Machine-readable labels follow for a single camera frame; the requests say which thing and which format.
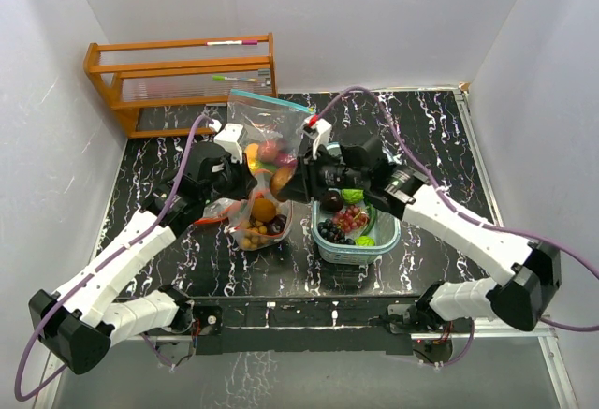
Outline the white round bun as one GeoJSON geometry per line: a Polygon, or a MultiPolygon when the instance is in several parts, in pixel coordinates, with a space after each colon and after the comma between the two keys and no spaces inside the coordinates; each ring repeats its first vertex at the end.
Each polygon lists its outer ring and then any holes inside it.
{"type": "Polygon", "coordinates": [[[294,175],[295,166],[284,166],[278,168],[269,181],[270,193],[280,202],[286,202],[293,197],[293,189],[289,186],[294,175]]]}

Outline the magenta round fruit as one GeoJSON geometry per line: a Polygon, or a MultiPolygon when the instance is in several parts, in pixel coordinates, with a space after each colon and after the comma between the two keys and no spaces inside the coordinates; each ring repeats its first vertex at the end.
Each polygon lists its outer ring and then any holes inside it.
{"type": "Polygon", "coordinates": [[[276,155],[273,164],[277,168],[294,167],[297,164],[297,157],[291,153],[279,152],[276,155]]]}

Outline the orange fruit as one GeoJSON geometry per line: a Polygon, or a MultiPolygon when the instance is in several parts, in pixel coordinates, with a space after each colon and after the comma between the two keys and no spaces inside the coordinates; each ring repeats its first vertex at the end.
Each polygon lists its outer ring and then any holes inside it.
{"type": "Polygon", "coordinates": [[[264,197],[256,198],[252,209],[251,216],[258,222],[263,224],[269,223],[277,215],[276,205],[269,199],[264,197]]]}

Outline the orange-zipper clear bag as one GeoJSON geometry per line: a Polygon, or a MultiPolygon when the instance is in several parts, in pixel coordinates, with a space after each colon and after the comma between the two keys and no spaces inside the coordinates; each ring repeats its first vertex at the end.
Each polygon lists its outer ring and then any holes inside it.
{"type": "Polygon", "coordinates": [[[225,233],[243,251],[256,251],[282,241],[289,233],[292,218],[292,203],[278,201],[260,184],[248,199],[221,198],[209,204],[194,226],[227,222],[225,233]]]}

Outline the green yellow mango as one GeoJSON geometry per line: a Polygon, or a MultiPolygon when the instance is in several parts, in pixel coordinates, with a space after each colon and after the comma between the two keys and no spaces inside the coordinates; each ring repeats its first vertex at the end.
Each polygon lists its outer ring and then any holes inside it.
{"type": "Polygon", "coordinates": [[[245,148],[244,153],[247,157],[248,168],[253,174],[256,174],[260,170],[267,170],[274,173],[277,169],[276,166],[264,163],[258,159],[258,148],[259,145],[257,143],[251,143],[245,148]]]}

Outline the longan bunch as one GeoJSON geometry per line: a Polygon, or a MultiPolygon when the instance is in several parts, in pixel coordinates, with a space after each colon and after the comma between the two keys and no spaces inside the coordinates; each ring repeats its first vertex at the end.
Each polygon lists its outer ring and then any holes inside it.
{"type": "Polygon", "coordinates": [[[272,243],[265,224],[254,219],[241,224],[241,249],[254,251],[272,243]]]}

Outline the blue-zipper clear bag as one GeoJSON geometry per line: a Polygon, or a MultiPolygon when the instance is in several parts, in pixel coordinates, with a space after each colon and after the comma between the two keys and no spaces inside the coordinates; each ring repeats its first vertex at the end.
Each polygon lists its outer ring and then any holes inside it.
{"type": "Polygon", "coordinates": [[[229,92],[227,100],[227,121],[245,129],[243,152],[251,143],[259,145],[273,139],[280,143],[281,152],[297,157],[301,129],[313,115],[313,110],[302,105],[237,89],[229,92]]]}

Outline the light blue plastic basket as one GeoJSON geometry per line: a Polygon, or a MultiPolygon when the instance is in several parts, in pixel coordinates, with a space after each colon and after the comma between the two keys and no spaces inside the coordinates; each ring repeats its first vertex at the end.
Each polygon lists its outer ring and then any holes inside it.
{"type": "Polygon", "coordinates": [[[400,239],[400,222],[376,209],[366,192],[343,182],[341,149],[327,147],[334,163],[324,173],[324,194],[312,203],[311,231],[321,257],[331,264],[368,265],[400,239]]]}

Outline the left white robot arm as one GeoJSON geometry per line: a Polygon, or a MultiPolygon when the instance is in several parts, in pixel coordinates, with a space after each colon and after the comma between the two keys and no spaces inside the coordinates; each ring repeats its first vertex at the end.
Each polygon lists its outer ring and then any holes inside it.
{"type": "Polygon", "coordinates": [[[247,199],[256,186],[240,145],[194,144],[178,173],[156,184],[121,233],[77,276],[29,301],[38,339],[75,374],[94,368],[109,349],[151,329],[189,330],[191,300],[173,285],[116,302],[130,281],[221,198],[247,199]]]}

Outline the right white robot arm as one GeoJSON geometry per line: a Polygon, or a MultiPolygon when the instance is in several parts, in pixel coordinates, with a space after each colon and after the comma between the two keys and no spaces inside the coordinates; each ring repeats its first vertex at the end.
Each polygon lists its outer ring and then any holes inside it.
{"type": "Polygon", "coordinates": [[[330,189],[362,191],[377,210],[428,231],[487,273],[472,282],[434,283],[397,316],[399,323],[436,331],[460,318],[498,318],[531,331],[561,285],[557,248],[504,233],[443,200],[431,179],[392,161],[379,139],[343,141],[337,155],[324,146],[310,146],[270,180],[270,191],[281,201],[309,202],[330,189]]]}

